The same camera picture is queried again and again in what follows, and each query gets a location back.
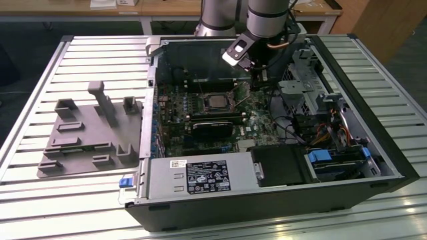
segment paper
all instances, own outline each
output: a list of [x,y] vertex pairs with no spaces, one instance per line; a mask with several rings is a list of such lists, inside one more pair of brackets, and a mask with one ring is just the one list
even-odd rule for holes
[[91,0],[91,10],[116,9],[116,0]]

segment silver sheet metal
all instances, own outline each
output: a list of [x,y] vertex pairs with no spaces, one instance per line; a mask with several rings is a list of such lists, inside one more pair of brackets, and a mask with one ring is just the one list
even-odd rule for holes
[[[71,97],[77,105],[93,104],[85,85],[91,80],[103,80],[105,94],[113,102],[127,96],[144,101],[145,39],[144,36],[79,36],[71,43],[60,44],[33,93],[33,104],[24,110],[0,151],[0,239],[383,240],[426,237],[424,112],[384,68],[372,61],[360,43],[345,35],[323,36],[321,40],[422,177],[400,190],[372,197],[348,210],[149,233],[124,211],[119,196],[117,182],[133,169],[39,179],[37,163],[56,118],[57,98]],[[332,78],[327,72],[324,74],[333,86]],[[133,195],[133,189],[124,192],[124,197]]]

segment small white box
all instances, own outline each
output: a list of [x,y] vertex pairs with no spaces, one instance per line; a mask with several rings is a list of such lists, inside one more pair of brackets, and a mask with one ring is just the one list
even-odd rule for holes
[[117,0],[117,5],[135,6],[139,0]]
[[116,9],[116,0],[91,0],[91,10]]

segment white table leg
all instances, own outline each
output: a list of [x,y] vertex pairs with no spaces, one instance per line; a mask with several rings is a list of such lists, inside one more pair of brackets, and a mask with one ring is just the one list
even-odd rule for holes
[[140,17],[140,25],[141,25],[143,34],[144,35],[153,35],[152,17],[151,16]]
[[327,16],[324,19],[324,22],[321,23],[321,26],[319,28],[319,35],[327,35],[329,34],[333,24],[335,24],[335,20],[336,20],[337,16]]

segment blue latch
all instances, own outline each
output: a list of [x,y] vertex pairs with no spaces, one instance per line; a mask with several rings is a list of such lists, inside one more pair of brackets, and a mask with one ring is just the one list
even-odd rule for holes
[[133,177],[124,177],[119,181],[119,187],[121,189],[124,188],[132,188],[133,187]]
[[308,154],[309,162],[313,163],[316,161],[331,161],[332,157],[328,150],[313,150]]
[[363,152],[364,157],[368,159],[368,158],[371,157],[369,149],[368,149],[367,147],[364,147],[364,148],[361,149],[361,152]]

